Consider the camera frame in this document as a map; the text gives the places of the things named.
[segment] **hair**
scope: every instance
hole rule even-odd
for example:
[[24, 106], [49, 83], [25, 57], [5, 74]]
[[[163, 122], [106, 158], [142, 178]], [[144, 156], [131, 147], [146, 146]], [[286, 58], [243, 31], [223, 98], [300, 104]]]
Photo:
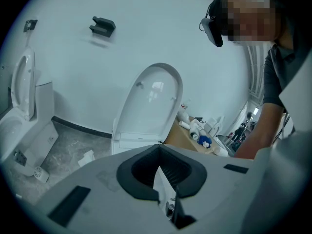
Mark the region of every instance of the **hair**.
[[247, 113], [247, 118], [250, 119], [252, 116], [253, 116], [252, 112], [248, 112], [248, 113]]
[[217, 29], [223, 36], [233, 38], [233, 25], [228, 24], [228, 0], [213, 0], [209, 5], [208, 15], [215, 21]]

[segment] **white wall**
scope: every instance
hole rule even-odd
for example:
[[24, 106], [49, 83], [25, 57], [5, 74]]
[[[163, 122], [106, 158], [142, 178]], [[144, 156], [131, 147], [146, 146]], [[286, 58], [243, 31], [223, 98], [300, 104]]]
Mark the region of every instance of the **white wall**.
[[[198, 29], [212, 1], [31, 0], [0, 61], [13, 67], [29, 44], [36, 67], [53, 79], [56, 116], [103, 132], [111, 132], [120, 98], [138, 72], [164, 62], [181, 74], [183, 99], [192, 99], [189, 114], [225, 115], [227, 129], [248, 98], [248, 68], [242, 47], [224, 39], [217, 48]], [[110, 38], [92, 34], [93, 16], [115, 22]], [[27, 38], [22, 30], [30, 18], [38, 23]]]

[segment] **vr headset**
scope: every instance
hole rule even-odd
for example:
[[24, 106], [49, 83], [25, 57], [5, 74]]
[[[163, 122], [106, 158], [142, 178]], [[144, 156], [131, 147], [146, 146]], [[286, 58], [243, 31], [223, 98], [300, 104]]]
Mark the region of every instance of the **vr headset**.
[[214, 17], [212, 18], [207, 18], [208, 16], [208, 10], [206, 13], [205, 18], [203, 18], [199, 24], [199, 29], [200, 29], [200, 25], [203, 25], [204, 30], [201, 31], [205, 31], [209, 40], [217, 47], [221, 47], [223, 45], [223, 40], [221, 37], [221, 34], [219, 32], [219, 30], [217, 29], [217, 26], [215, 24], [215, 21], [213, 20]]

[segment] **baseboard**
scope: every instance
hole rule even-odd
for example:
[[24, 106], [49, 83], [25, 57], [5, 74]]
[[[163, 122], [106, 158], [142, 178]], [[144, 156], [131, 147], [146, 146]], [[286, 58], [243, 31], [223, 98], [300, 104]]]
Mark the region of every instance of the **baseboard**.
[[82, 126], [76, 125], [74, 123], [68, 122], [66, 120], [63, 120], [63, 119], [61, 119], [59, 117], [56, 117], [56, 116], [53, 116], [52, 120], [57, 122], [57, 123], [59, 123], [59, 124], [62, 124], [64, 126], [73, 128], [75, 130], [78, 130], [78, 131], [81, 131], [81, 132], [84, 132], [84, 133], [87, 133], [87, 134], [101, 136], [101, 137], [105, 137], [105, 138], [112, 138], [112, 134], [100, 132], [100, 131], [93, 130], [93, 129], [86, 128], [86, 127], [82, 127]]

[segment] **toilet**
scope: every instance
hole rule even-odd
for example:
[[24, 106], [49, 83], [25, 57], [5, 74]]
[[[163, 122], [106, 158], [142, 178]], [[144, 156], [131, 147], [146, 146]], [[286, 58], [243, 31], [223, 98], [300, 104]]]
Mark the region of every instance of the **toilet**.
[[164, 142], [181, 105], [182, 79], [165, 63], [144, 69], [131, 84], [113, 123], [112, 154]]
[[13, 72], [13, 109], [0, 121], [0, 164], [26, 176], [34, 174], [58, 138], [52, 81], [35, 70], [35, 53], [27, 47]]
[[223, 120], [224, 116], [220, 117], [219, 121], [216, 121], [214, 118], [209, 118], [207, 120], [206, 124], [204, 125], [204, 128], [212, 138], [214, 139], [217, 138], [217, 136], [221, 132], [223, 127]]

